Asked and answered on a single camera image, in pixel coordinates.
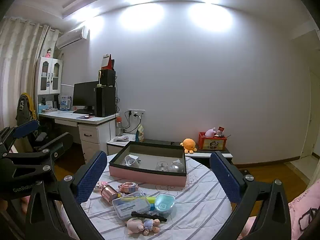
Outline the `clear glass bottle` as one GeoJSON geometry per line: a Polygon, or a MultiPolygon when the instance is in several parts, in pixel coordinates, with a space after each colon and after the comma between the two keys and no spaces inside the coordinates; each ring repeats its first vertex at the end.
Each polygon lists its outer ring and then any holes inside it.
{"type": "Polygon", "coordinates": [[[166,161],[159,161],[156,165],[156,171],[168,172],[168,163],[166,161]]]}

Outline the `red white desk calendar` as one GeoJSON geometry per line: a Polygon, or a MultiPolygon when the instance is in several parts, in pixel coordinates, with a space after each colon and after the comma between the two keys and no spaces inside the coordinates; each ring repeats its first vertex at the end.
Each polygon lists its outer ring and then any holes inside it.
{"type": "Polygon", "coordinates": [[[114,60],[112,59],[112,55],[111,54],[103,55],[103,59],[102,59],[102,63],[101,63],[101,69],[114,70],[114,60]]]}

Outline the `rose gold metal cup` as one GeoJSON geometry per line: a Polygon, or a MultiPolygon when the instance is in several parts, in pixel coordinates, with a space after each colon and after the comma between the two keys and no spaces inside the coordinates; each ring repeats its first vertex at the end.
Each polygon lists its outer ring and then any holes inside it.
{"type": "Polygon", "coordinates": [[[120,194],[110,185],[102,185],[99,187],[100,194],[108,202],[108,204],[112,204],[112,201],[119,198],[120,194]]]}

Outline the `white glass door cabinet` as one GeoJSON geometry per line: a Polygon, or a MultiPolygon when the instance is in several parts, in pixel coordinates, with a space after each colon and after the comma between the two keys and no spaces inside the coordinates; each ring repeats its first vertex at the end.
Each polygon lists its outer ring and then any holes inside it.
{"type": "Polygon", "coordinates": [[[60,94],[63,61],[39,57],[36,66],[35,94],[60,94]]]}

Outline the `pink black storage box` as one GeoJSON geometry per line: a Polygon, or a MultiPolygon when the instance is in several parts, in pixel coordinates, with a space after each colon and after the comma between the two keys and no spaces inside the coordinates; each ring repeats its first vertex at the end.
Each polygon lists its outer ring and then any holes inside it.
{"type": "Polygon", "coordinates": [[[131,141],[108,164],[110,175],[135,182],[184,187],[187,181],[187,165],[182,146],[131,141]],[[124,158],[128,154],[139,156],[139,168],[125,165],[124,158]],[[156,171],[159,161],[166,161],[170,166],[177,159],[184,164],[184,172],[156,171]]]}

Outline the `pink white brick figure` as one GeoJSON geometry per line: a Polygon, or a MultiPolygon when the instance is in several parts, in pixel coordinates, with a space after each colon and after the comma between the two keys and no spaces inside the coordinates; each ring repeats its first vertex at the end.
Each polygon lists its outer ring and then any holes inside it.
{"type": "Polygon", "coordinates": [[[106,181],[98,181],[93,189],[94,192],[100,192],[107,185],[106,181]]]}

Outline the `clear dental flossers box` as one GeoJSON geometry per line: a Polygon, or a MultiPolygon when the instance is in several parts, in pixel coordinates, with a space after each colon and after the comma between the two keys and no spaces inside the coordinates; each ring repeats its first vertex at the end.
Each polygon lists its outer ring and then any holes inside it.
{"type": "Polygon", "coordinates": [[[151,207],[146,197],[121,197],[112,200],[112,205],[120,220],[129,219],[132,212],[148,212],[151,207]]]}

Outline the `pink plush toy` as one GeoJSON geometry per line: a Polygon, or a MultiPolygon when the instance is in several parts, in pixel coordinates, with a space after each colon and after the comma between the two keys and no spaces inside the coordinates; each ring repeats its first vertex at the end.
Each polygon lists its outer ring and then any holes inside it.
{"type": "Polygon", "coordinates": [[[204,136],[207,138],[213,138],[215,135],[216,135],[216,128],[215,127],[208,129],[204,134],[204,136]]]}

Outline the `yellow highlighter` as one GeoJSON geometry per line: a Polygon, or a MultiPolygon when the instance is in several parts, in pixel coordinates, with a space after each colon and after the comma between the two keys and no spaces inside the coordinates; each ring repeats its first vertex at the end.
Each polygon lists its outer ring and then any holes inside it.
{"type": "Polygon", "coordinates": [[[129,202],[132,201],[134,199],[146,199],[150,204],[154,204],[156,201],[156,197],[147,197],[147,196],[123,196],[120,198],[121,201],[123,202],[129,202]]]}

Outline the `teal round plastic container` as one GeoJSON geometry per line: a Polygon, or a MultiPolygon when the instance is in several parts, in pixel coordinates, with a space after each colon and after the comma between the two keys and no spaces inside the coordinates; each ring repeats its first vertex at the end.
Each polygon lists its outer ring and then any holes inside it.
{"type": "Polygon", "coordinates": [[[161,193],[154,203],[155,211],[159,216],[167,218],[173,211],[176,199],[173,195],[161,193]]]}

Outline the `yellow snack bag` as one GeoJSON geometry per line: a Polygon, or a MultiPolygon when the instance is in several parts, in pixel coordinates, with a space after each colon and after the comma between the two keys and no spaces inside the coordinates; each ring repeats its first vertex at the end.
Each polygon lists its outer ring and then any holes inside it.
{"type": "Polygon", "coordinates": [[[140,124],[136,130],[136,142],[144,141],[144,127],[140,124]]]}

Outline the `black office chair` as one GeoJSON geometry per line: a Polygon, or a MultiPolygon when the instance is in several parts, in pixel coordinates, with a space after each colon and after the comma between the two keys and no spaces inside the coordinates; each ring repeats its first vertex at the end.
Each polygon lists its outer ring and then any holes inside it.
{"type": "MultiPolygon", "coordinates": [[[[20,126],[33,120],[37,121],[33,100],[28,93],[22,93],[18,100],[16,111],[17,125],[20,126]]],[[[47,139],[47,133],[39,125],[37,130],[27,135],[27,138],[32,148],[40,148],[44,144],[45,139],[47,139]]]]}

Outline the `white desk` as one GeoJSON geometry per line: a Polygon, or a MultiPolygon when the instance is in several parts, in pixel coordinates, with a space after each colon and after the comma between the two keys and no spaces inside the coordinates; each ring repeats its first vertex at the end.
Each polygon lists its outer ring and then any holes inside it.
{"type": "Polygon", "coordinates": [[[60,128],[67,129],[74,142],[81,144],[85,162],[99,150],[108,153],[107,143],[116,136],[118,116],[116,113],[106,117],[85,118],[83,114],[60,110],[39,114],[39,117],[53,119],[60,128]]]}

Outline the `white striped curtain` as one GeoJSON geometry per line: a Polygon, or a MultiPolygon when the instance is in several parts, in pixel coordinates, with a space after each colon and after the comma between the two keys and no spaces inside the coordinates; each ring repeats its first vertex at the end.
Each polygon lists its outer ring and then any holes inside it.
{"type": "Polygon", "coordinates": [[[1,20],[1,128],[16,124],[19,97],[34,95],[36,62],[54,49],[60,31],[20,18],[1,20]]]}

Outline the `pink pig doll figure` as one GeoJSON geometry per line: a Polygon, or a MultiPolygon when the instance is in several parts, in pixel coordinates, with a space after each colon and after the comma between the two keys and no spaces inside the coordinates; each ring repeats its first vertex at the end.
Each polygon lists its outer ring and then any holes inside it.
{"type": "Polygon", "coordinates": [[[129,235],[142,233],[144,236],[147,236],[151,232],[159,233],[160,224],[161,221],[159,219],[145,219],[142,221],[138,218],[131,218],[126,222],[126,227],[129,235]]]}

